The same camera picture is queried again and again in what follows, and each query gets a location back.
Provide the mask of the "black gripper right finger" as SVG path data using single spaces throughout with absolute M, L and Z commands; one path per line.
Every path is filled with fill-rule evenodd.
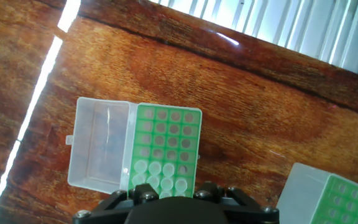
M 193 194 L 193 199 L 214 205 L 229 223 L 279 224 L 280 212 L 263 207 L 237 187 L 224 188 L 205 182 Z

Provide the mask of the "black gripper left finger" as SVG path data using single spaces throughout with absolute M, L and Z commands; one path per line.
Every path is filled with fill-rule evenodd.
M 125 223 L 136 206 L 159 199 L 150 184 L 140 184 L 133 189 L 117 190 L 92 210 L 80 210 L 72 216 L 74 224 Z

